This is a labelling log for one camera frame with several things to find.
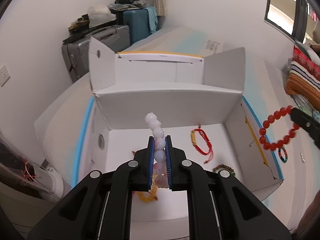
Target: red string bracelet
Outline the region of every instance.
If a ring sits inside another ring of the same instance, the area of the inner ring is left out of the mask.
[[[194,148],[200,152],[202,155],[208,155],[210,154],[209,156],[209,159],[207,161],[204,162],[204,164],[208,163],[209,161],[211,161],[213,159],[213,151],[212,151],[212,144],[211,142],[209,141],[209,138],[207,137],[206,133],[204,130],[202,130],[200,128],[201,126],[199,125],[197,129],[193,129],[191,131],[191,142],[192,142],[192,145],[194,146]],[[209,151],[206,153],[204,152],[203,150],[200,149],[200,147],[197,145],[196,143],[196,135],[195,135],[195,132],[199,132],[201,137],[205,140],[205,142],[207,143],[207,146],[209,148]]]

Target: pink bead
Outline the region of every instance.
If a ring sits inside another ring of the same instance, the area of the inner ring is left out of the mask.
[[[169,188],[168,179],[163,175],[156,176],[155,184],[160,188]]]
[[[166,164],[164,163],[164,167],[165,167],[165,171],[163,173],[163,176],[165,176],[166,178],[168,177],[168,174],[167,174],[167,166]]]
[[[165,166],[163,163],[155,163],[153,165],[153,174],[161,175],[165,172]]]

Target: wall outlet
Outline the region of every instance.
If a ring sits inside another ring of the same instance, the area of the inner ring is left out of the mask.
[[[10,78],[10,74],[8,72],[7,66],[4,65],[2,68],[0,68],[0,86],[3,87],[3,85],[8,81]]]

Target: plastic bag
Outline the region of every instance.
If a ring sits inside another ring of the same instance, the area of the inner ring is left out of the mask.
[[[89,28],[93,28],[116,19],[116,15],[112,14],[104,4],[90,6],[88,9],[88,16],[90,20]]]

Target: white bead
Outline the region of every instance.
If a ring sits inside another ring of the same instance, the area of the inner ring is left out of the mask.
[[[153,174],[161,175],[165,172],[165,166],[163,163],[155,163],[153,165]]]
[[[154,113],[149,113],[146,115],[144,120],[149,124],[152,120],[157,120],[157,116]]]
[[[154,138],[163,138],[164,137],[164,131],[161,129],[161,127],[156,127],[152,131]]]
[[[156,151],[155,152],[155,160],[156,160],[156,162],[159,162],[159,163],[165,163],[165,161],[166,161],[165,152],[162,150]]]
[[[158,120],[151,120],[149,123],[149,128],[151,130],[154,130],[156,127],[160,127],[160,126],[161,126],[161,123]]]
[[[157,138],[155,140],[155,150],[163,150],[165,148],[165,140],[163,138]]]
[[[156,176],[155,184],[160,188],[169,188],[168,179],[163,175]]]

